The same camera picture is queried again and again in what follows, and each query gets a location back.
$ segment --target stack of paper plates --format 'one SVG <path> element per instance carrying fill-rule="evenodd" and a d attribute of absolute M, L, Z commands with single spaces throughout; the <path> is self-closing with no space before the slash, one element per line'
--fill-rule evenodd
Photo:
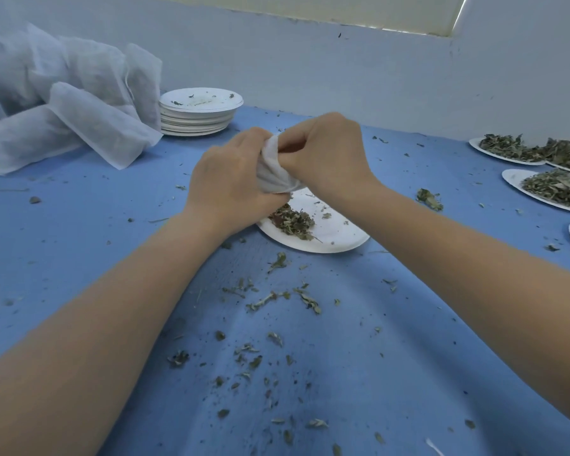
<path fill-rule="evenodd" d="M 170 136 L 213 134 L 226 128 L 242 105 L 241 95 L 227 89 L 169 91 L 160 98 L 161 129 Z"/>

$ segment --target person's left hand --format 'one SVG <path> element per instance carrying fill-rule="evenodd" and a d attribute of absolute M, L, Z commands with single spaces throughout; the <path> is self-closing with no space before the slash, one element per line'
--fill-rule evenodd
<path fill-rule="evenodd" d="M 258 188 L 258 158 L 271 136 L 252 128 L 205 152 L 192 172 L 184 212 L 226 238 L 287 203 L 288 193 L 263 193 Z"/>

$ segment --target blue table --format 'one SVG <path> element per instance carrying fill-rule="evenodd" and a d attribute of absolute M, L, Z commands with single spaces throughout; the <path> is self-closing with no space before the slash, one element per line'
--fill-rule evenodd
<path fill-rule="evenodd" d="M 0 189 L 29 189 L 0 192 L 0 354 L 161 226 L 151 221 L 181 211 L 187 192 L 175 185 L 188 185 L 207 147 L 251 126 L 277 132 L 301 120 L 243 107 L 228 130 L 166 136 L 123 171 L 82 148 L 0 177 Z M 422 134 L 364 128 L 364 141 L 372 170 L 390 187 L 410 197 L 420 187 L 439 192 L 443 214 L 570 269 L 570 213 L 506 184 L 500 173 L 514 165 Z M 32 195 L 42 202 L 30 204 Z M 102 456 L 330 455 L 334 443 L 344 455 L 435 455 L 427 438 L 446 456 L 570 455 L 570 422 L 376 242 L 311 255 L 284 249 L 256 227 L 230 241 L 175 308 Z M 548 252 L 549 243 L 561 251 Z M 279 251 L 292 263 L 267 275 Z M 259 293 L 223 293 L 240 277 Z M 398 280 L 397 291 L 383 278 Z M 321 315 L 296 295 L 245 310 L 302 280 Z M 225 341 L 215 341 L 217 329 Z M 269 331 L 281 335 L 282 348 Z M 246 368 L 233 355 L 246 342 L 263 355 L 250 381 L 237 376 Z M 191 360 L 169 368 L 166 357 L 179 349 Z M 218 375 L 227 378 L 221 388 Z M 241 386 L 231 390 L 235 381 Z M 219 420 L 222 408 L 230 415 Z M 307 429 L 312 418 L 329 429 Z M 291 446 L 285 429 L 293 431 Z"/>

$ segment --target person's left arm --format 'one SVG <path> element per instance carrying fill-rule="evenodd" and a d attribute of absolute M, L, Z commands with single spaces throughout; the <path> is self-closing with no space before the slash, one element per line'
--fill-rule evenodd
<path fill-rule="evenodd" d="M 254 128 L 210 148 L 182 213 L 0 357 L 0 456 L 96 454 L 198 268 L 289 200 L 257 187 L 270 136 Z"/>

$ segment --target person's right hand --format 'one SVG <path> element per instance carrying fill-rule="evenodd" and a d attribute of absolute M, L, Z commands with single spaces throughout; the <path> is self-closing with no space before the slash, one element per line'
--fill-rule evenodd
<path fill-rule="evenodd" d="M 327 201 L 377 182 L 358 123 L 335 112 L 285 130 L 279 136 L 279 163 Z"/>

